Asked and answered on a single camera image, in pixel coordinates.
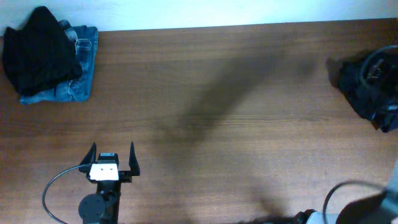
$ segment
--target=wooden table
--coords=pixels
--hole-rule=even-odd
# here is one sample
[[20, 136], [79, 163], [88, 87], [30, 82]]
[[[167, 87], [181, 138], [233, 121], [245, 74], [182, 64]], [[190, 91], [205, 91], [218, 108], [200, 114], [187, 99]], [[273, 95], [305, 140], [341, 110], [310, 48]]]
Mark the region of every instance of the wooden table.
[[[397, 21], [100, 32], [91, 97], [20, 105], [0, 75], [2, 223], [54, 223], [46, 183], [93, 142], [142, 174], [122, 186], [120, 223], [233, 223], [321, 210], [346, 179], [385, 184], [398, 131], [361, 119], [333, 86], [341, 60], [392, 44]], [[77, 171], [47, 203], [81, 223], [95, 192]], [[339, 191], [330, 212], [370, 193]]]

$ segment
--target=black mount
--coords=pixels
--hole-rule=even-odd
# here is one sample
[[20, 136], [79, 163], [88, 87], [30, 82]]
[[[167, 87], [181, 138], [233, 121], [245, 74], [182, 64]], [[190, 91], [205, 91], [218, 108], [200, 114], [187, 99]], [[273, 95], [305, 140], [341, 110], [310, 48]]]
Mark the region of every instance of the black mount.
[[80, 202], [79, 215], [83, 219], [83, 224], [117, 224], [121, 184], [131, 183], [132, 176], [140, 175], [134, 144], [131, 143], [130, 147], [130, 170], [118, 171], [116, 178], [115, 176], [108, 177], [103, 175], [98, 180], [90, 175], [93, 165], [99, 167], [109, 165], [114, 167], [116, 165], [116, 167], [119, 167], [119, 158], [116, 153], [101, 153], [97, 161], [95, 161], [95, 158], [96, 144], [93, 143], [91, 149], [80, 163], [80, 165], [86, 164], [88, 166], [79, 168], [79, 171], [85, 173], [86, 178], [91, 183], [97, 184], [97, 191], [95, 194], [87, 195]]

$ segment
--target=cable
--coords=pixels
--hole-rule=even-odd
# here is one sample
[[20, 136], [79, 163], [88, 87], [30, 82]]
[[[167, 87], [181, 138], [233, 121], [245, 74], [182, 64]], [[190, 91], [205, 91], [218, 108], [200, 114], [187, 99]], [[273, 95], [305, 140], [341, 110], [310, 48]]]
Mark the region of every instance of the cable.
[[376, 55], [378, 55], [379, 53], [381, 53], [381, 52], [383, 52], [383, 51], [386, 51], [386, 50], [390, 50], [390, 49], [398, 49], [398, 45], [388, 45], [388, 46], [384, 46], [384, 47], [382, 47], [382, 48], [380, 48], [380, 49], [375, 50], [375, 51], [372, 52], [369, 56], [366, 57], [365, 61], [364, 61], [363, 64], [362, 64], [361, 73], [360, 73], [360, 76], [359, 76], [359, 80], [361, 80], [361, 82], [362, 82], [363, 84], [365, 84], [366, 86], [369, 86], [369, 85], [366, 83], [366, 80], [364, 79], [364, 74], [365, 74], [366, 69], [368, 69], [369, 62], [370, 62]]
[[50, 180], [50, 182], [45, 186], [44, 191], [43, 191], [43, 195], [42, 195], [42, 204], [43, 204], [43, 208], [44, 210], [47, 212], [48, 215], [50, 215], [51, 218], [53, 218], [55, 221], [59, 222], [59, 223], [63, 223], [63, 224], [67, 224], [66, 222], [62, 221], [61, 219], [57, 218], [54, 214], [52, 214], [50, 212], [50, 210], [47, 208], [47, 206], [45, 205], [45, 194], [47, 193], [47, 190], [49, 189], [49, 187], [51, 186], [51, 184], [60, 176], [62, 176], [63, 174], [66, 174], [69, 171], [72, 171], [74, 169], [78, 169], [81, 167], [85, 167], [85, 166], [89, 166], [88, 164], [83, 164], [83, 165], [78, 165], [78, 166], [74, 166], [71, 167], [65, 171], [62, 171], [61, 173], [59, 173], [58, 175], [56, 175], [52, 180]]
[[331, 196], [333, 195], [333, 193], [335, 193], [335, 191], [337, 189], [339, 189], [342, 186], [346, 186], [346, 185], [362, 185], [362, 186], [373, 188], [375, 190], [385, 190], [386, 189], [385, 187], [383, 187], [379, 184], [374, 184], [374, 183], [370, 183], [370, 182], [366, 182], [366, 181], [362, 181], [362, 180], [349, 180], [349, 181], [345, 181], [345, 182], [342, 182], [342, 183], [334, 186], [329, 191], [328, 195], [325, 198], [325, 202], [323, 203], [322, 218], [323, 218], [324, 224], [328, 224], [328, 220], [326, 219], [326, 208], [328, 206], [328, 202], [329, 202]]

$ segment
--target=blue jeans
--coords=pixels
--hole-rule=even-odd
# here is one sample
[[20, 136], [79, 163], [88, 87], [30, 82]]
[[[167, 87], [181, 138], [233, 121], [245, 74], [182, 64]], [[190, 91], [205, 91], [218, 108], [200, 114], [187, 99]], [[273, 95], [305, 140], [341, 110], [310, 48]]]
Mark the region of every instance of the blue jeans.
[[68, 21], [60, 21], [69, 40], [75, 42], [76, 58], [80, 62], [83, 75], [80, 78], [59, 83], [51, 90], [44, 90], [34, 96], [21, 96], [20, 103], [28, 105], [40, 101], [86, 101], [90, 97], [94, 75], [94, 59], [98, 48], [96, 27], [71, 27]]

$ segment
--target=folded clothes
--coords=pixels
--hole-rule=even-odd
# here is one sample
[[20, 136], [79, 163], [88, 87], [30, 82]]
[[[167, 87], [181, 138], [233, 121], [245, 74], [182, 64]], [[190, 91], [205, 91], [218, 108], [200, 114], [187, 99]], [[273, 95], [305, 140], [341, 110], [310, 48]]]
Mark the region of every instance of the folded clothes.
[[44, 90], [34, 96], [21, 96], [20, 103], [31, 104], [40, 101], [86, 101], [90, 96], [94, 75], [94, 59], [98, 48], [98, 29], [96, 27], [71, 27], [68, 21], [60, 21], [70, 41], [75, 43], [76, 58], [83, 75], [66, 82], [59, 83], [54, 89]]
[[82, 74], [74, 44], [44, 6], [33, 11], [22, 30], [6, 29], [2, 63], [16, 91], [25, 96]]

